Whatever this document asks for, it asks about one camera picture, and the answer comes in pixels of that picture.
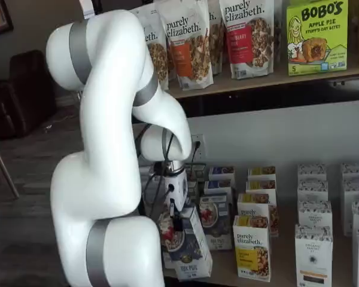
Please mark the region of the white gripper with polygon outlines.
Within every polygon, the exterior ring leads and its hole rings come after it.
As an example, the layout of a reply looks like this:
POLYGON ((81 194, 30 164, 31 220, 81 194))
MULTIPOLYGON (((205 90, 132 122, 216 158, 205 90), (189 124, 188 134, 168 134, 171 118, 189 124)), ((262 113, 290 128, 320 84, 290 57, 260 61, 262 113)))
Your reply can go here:
POLYGON ((186 171, 165 177, 165 188, 165 204, 169 210, 173 229, 175 232, 182 232, 181 211, 188 195, 186 171))

